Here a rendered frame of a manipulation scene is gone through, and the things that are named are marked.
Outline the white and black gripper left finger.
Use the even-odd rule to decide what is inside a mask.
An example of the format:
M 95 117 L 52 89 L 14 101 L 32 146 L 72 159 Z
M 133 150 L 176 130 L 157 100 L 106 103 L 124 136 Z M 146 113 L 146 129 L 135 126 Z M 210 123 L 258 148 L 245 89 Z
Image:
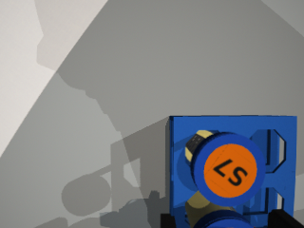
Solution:
M 177 228 L 175 217 L 170 214 L 161 214 L 161 228 Z

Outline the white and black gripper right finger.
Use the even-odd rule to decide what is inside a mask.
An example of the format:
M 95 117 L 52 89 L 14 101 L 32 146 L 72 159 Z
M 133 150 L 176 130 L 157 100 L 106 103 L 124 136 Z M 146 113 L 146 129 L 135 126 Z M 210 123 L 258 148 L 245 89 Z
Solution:
M 304 228 L 304 225 L 283 209 L 274 209 L 268 214 L 267 228 Z

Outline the grey flat mat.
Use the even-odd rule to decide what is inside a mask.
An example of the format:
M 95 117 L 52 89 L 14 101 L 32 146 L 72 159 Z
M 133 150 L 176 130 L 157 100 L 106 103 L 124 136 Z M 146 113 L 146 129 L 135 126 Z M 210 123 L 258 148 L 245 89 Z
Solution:
M 297 116 L 304 0 L 108 0 L 0 158 L 0 228 L 161 228 L 170 116 Z

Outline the blue tube rack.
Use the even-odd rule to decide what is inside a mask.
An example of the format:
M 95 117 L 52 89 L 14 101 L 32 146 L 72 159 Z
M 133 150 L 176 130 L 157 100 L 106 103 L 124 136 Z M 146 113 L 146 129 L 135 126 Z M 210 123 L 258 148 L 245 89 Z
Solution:
M 262 226 L 267 226 L 268 214 L 277 208 L 277 193 L 282 197 L 281 209 L 294 217 L 297 116 L 170 116 L 170 201 L 177 228 L 189 228 L 185 203 L 199 191 L 185 162 L 185 144 L 199 130 L 238 133 L 263 153 L 266 176 L 260 190 L 247 202 L 233 206 L 254 228 L 267 228 Z M 281 163 L 279 137 L 284 141 Z

